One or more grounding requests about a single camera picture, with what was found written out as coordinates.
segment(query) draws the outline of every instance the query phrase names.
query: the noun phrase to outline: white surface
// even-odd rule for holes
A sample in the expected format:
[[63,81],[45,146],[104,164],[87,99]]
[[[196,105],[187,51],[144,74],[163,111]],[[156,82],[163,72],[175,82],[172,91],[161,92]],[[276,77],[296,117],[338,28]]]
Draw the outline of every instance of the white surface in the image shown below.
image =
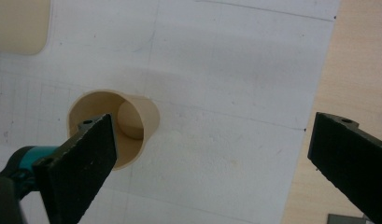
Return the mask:
[[142,94],[161,126],[83,223],[279,223],[339,1],[222,2],[53,1],[41,53],[0,53],[0,170],[84,91]]

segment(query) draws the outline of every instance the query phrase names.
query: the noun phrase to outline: light wood surface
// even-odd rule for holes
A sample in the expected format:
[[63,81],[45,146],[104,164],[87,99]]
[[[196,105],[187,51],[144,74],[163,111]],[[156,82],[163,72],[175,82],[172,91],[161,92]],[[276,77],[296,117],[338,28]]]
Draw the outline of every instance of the light wood surface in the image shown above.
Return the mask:
[[342,0],[282,223],[325,224],[329,213],[361,217],[307,159],[317,111],[356,120],[382,140],[382,0]]
[[50,0],[0,0],[0,51],[36,54],[45,47]]

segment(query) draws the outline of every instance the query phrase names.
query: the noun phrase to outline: wooden table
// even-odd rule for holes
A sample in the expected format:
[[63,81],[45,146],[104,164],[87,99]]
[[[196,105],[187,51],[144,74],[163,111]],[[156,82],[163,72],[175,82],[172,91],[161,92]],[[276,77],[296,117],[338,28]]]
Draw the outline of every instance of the wooden table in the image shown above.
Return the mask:
[[382,140],[382,0],[342,0],[284,224],[325,224],[329,213],[362,216],[306,157],[317,111],[356,120]]

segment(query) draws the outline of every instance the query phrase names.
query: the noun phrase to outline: beige cup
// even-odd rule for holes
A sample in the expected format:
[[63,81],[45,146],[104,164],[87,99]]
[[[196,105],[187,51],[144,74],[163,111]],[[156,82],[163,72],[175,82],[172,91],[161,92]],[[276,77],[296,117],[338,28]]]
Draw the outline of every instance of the beige cup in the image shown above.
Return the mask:
[[87,92],[73,103],[68,113],[68,135],[74,135],[83,120],[106,113],[112,114],[117,140],[118,160],[114,170],[121,169],[140,156],[145,144],[158,129],[159,111],[144,96],[111,90]]

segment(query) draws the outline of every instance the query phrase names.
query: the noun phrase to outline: teal object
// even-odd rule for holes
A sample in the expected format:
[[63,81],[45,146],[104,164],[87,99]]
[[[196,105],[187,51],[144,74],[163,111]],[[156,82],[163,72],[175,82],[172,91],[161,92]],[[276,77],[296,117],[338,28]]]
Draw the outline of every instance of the teal object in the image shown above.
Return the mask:
[[33,163],[53,153],[57,147],[33,147],[22,157],[19,168],[33,172]]

